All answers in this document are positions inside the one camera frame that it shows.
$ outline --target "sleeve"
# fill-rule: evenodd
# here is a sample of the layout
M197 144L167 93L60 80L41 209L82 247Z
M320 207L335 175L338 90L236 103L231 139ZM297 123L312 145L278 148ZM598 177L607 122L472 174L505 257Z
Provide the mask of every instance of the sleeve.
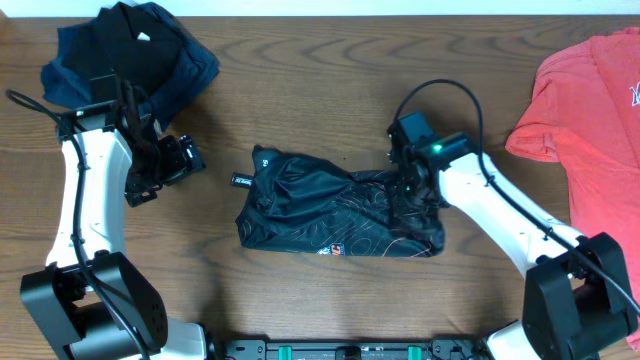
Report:
M507 139L507 151L524 158L558 162L554 137L558 134L557 86L542 76L536 79L531 104Z

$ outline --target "pink fabric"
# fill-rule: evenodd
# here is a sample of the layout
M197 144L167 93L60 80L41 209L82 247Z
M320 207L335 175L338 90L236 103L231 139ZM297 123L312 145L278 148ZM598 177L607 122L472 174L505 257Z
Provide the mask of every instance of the pink fabric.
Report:
M640 300L640 28L594 36L546 59L512 154L560 162L572 226L622 247ZM640 351L640 332L627 338Z

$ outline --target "white background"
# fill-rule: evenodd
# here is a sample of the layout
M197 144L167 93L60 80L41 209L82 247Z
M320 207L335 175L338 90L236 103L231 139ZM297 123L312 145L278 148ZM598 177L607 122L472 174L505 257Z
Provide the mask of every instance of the white background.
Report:
M0 0L0 9L9 17L93 17L100 7L112 6L116 1ZM640 0L156 0L156 3L176 16L640 14Z

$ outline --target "wood grain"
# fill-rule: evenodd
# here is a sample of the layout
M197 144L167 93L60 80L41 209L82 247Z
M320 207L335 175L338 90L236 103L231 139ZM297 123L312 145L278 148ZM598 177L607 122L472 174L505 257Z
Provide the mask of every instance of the wood grain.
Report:
M57 51L56 28L83 19L0 22L0 87L33 97ZM170 131L191 134L207 170L126 209L129 257L170 316L222 338L425 338L487 334L520 317L523 280L461 212L442 212L447 250L431 259L322 257L240 246L234 219L254 144L322 157L348 170L387 169L385 129L419 83L448 77L479 96L488 152L543 208L568 221L559 165L515 158L504 141L526 109L537 66L552 53L637 24L637 17L185 18L221 74ZM443 134L476 135L469 100L446 86L409 108ZM53 124L0 100L0 358L53 356L19 298L56 233L64 163ZM637 355L621 341L606 359Z

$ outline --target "white tag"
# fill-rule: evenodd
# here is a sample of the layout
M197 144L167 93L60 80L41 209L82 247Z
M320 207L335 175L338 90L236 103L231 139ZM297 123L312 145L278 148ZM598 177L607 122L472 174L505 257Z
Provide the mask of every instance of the white tag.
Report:
M151 38L145 33L140 33L138 34L138 40L151 41Z

